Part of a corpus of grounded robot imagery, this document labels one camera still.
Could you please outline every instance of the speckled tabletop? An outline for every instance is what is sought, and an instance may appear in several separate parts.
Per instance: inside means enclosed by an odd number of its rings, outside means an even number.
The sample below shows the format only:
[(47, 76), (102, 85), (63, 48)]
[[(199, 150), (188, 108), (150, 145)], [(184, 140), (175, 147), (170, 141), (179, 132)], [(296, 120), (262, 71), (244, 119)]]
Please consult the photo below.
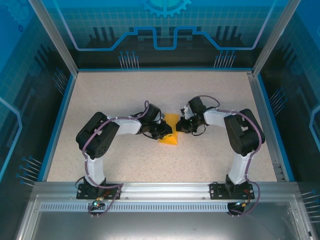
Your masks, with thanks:
[[(158, 71), (80, 72), (58, 140), (49, 182), (74, 182), (85, 174), (76, 135), (96, 112), (129, 116), (144, 110), (144, 101), (164, 113), (180, 113), (194, 96), (211, 95), (221, 109), (249, 108), (259, 116), (245, 72)], [(214, 106), (211, 99), (203, 99)], [(109, 182), (213, 182), (225, 181), (234, 152), (226, 129), (207, 127), (198, 137), (179, 134), (178, 145), (160, 144), (143, 135), (116, 136), (104, 155)], [(267, 144), (252, 161), (253, 181), (276, 181)]]

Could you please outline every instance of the enclosure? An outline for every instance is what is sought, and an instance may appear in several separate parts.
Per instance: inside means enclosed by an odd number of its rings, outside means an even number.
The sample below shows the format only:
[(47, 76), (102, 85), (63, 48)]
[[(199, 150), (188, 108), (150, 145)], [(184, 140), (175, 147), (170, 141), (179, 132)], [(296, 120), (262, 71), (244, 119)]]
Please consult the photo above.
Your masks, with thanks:
[[(316, 0), (0, 0), (0, 238), (318, 239), (319, 9)], [(248, 173), (260, 186), (250, 214), (231, 214), (238, 198), (213, 198), (234, 151), (226, 128), (208, 124), (199, 136), (178, 133), (177, 145), (116, 136), (103, 171), (121, 193), (91, 219), (93, 200), (77, 199), (76, 185), (86, 175), (76, 136), (90, 118), (132, 116), (145, 100), (180, 118), (200, 95), (216, 109), (250, 109), (265, 135)]]

